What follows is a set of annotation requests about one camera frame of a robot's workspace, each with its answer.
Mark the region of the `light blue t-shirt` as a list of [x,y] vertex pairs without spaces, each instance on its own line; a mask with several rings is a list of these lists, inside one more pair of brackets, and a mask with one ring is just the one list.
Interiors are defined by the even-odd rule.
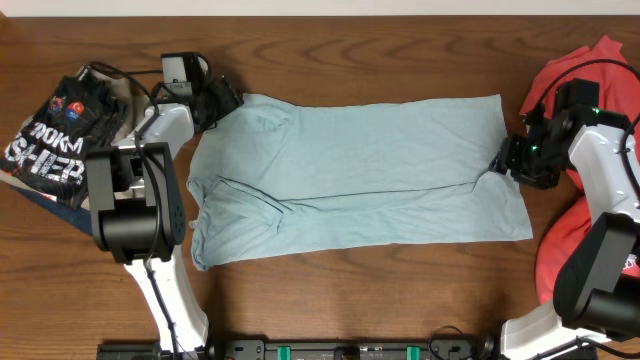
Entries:
[[248,94],[203,133],[187,186],[194,265],[388,244],[528,239],[518,185],[491,172],[501,99],[296,106]]

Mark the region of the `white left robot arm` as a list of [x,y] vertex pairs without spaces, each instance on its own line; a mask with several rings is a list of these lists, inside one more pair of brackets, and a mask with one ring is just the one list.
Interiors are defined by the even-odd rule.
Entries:
[[159,83],[123,139],[89,152],[92,235],[134,278],[159,330],[156,342],[107,342],[99,359],[209,359],[209,321],[182,259],[186,217],[174,159],[242,103],[225,77]]

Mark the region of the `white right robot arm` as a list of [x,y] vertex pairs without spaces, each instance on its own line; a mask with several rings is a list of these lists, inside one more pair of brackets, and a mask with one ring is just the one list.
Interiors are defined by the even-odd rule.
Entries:
[[572,167],[582,181],[591,228],[564,262],[551,300],[504,323],[504,359],[557,359],[594,347],[615,356],[609,342],[639,335],[639,281],[626,275],[639,252],[639,164],[635,124],[623,114],[577,105],[546,118],[536,107],[526,136],[505,139],[491,169],[541,189]]

